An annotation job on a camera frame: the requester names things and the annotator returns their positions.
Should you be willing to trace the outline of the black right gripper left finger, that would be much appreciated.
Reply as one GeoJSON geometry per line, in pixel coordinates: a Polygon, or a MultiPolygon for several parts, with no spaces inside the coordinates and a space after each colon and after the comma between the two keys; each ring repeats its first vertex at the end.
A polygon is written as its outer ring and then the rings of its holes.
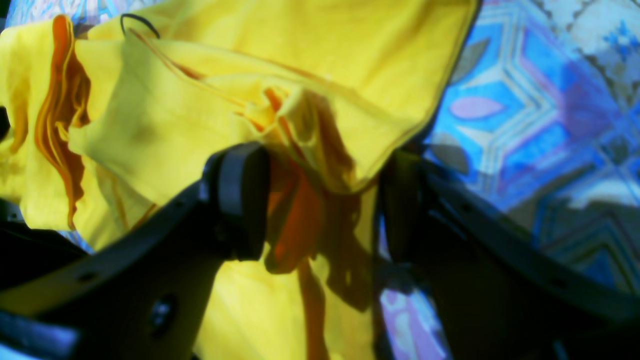
{"type": "Polygon", "coordinates": [[[270,157],[213,154],[124,238],[88,254],[55,231],[1,225],[3,360],[189,360],[222,264],[266,242],[270,157]]]}

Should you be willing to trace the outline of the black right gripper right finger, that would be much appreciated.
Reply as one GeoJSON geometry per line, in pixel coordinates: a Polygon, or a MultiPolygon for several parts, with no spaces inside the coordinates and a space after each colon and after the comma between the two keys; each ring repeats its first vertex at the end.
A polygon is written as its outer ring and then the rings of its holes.
{"type": "Polygon", "coordinates": [[[379,178],[390,257],[425,278],[455,360],[637,360],[639,298],[519,240],[439,165],[396,150],[379,178]]]}

